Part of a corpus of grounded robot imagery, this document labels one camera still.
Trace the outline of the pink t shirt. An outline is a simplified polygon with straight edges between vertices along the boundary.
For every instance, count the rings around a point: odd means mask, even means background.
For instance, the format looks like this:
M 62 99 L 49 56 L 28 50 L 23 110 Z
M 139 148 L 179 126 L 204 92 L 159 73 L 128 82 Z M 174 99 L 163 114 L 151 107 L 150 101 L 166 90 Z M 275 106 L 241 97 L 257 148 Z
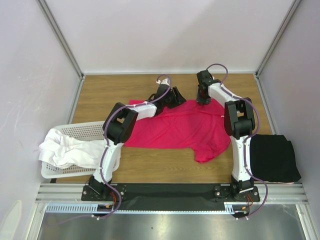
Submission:
M 206 163 L 227 150 L 231 138 L 224 128 L 224 107 L 212 100 L 201 105 L 187 100 L 180 106 L 165 108 L 151 118 L 136 121 L 126 147 L 193 150 L 195 161 Z

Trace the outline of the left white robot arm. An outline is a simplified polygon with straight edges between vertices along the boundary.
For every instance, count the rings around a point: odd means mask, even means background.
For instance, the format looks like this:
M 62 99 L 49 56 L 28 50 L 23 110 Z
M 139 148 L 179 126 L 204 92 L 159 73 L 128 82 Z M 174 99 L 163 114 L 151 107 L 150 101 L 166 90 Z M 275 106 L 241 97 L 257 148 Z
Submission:
M 138 120 L 155 117 L 164 108 L 173 109 L 186 101 L 177 87 L 161 83 L 146 101 L 130 105 L 116 103 L 102 126 L 106 145 L 101 160 L 84 186 L 81 199 L 105 201 L 114 191 L 111 186 L 114 165 L 119 163 L 121 148 L 131 137 Z

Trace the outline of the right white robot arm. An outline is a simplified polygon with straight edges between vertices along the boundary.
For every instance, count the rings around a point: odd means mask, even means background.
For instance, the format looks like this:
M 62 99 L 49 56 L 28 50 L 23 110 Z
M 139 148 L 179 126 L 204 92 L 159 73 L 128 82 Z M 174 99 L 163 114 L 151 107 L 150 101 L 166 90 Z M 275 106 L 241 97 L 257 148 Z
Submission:
M 230 195 L 234 200 L 242 201 L 254 189 L 250 143 L 256 122 L 252 102 L 249 98 L 242 98 L 229 91 L 208 70 L 198 72 L 196 77 L 196 101 L 209 104 L 211 100 L 216 100 L 224 107 L 224 130 L 231 139 L 233 154 Z

